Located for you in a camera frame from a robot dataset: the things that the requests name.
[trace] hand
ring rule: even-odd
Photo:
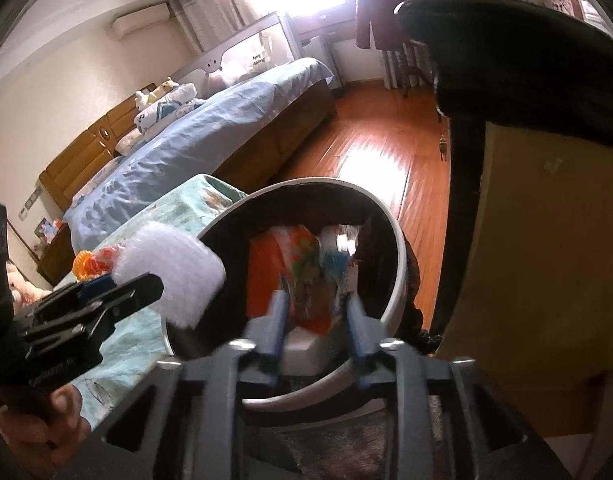
[[[82,395],[72,384],[51,394],[54,416],[44,420],[0,408],[0,433],[26,471],[48,479],[64,464],[91,433],[91,425],[80,416]]]

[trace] pillow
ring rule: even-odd
[[[170,126],[178,119],[183,118],[189,112],[200,108],[204,103],[206,103],[205,99],[191,99],[188,103],[183,104],[173,113],[168,114],[161,121],[157,121],[157,123],[147,129],[147,131],[144,132],[142,139],[144,139],[146,142],[150,142],[155,136],[161,134],[167,126]]]
[[[135,128],[120,139],[115,146],[115,151],[120,155],[128,155],[133,146],[135,146],[141,139],[142,134],[138,132],[137,128]]]
[[[97,186],[103,183],[109,175],[115,171],[115,168],[117,168],[123,160],[123,156],[117,156],[109,160],[101,170],[94,174],[91,179],[75,193],[71,202],[71,207],[77,206],[82,200],[89,196]]]
[[[188,103],[197,95],[195,85],[193,83],[186,83],[179,85],[167,95],[158,99],[155,103],[147,106],[144,110],[136,115],[134,123],[141,133],[144,133],[147,129],[153,126],[157,121],[165,118],[171,112],[174,112],[177,108],[183,104]]]

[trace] teal blanket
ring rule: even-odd
[[[147,206],[109,235],[100,247],[126,240],[149,221],[198,236],[213,218],[245,196],[215,177],[197,175]],[[75,278],[70,274],[56,288],[72,281]],[[82,416],[94,428],[144,377],[153,362],[166,354],[160,315],[143,308],[121,321],[100,352],[103,362],[74,381],[84,399]]]

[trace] hanging jacket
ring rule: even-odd
[[[355,8],[355,42],[371,48],[370,31],[378,50],[400,50],[409,37],[394,15],[395,7],[405,0],[357,0]]]

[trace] orange toy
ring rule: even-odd
[[[75,256],[72,271],[79,282],[90,280],[110,272],[118,259],[124,246],[114,244],[91,253],[91,251],[80,251]]]
[[[78,282],[89,279],[85,265],[92,256],[93,253],[91,253],[91,251],[80,251],[75,256],[71,270],[73,271],[73,274],[75,275],[75,278],[77,278]]]

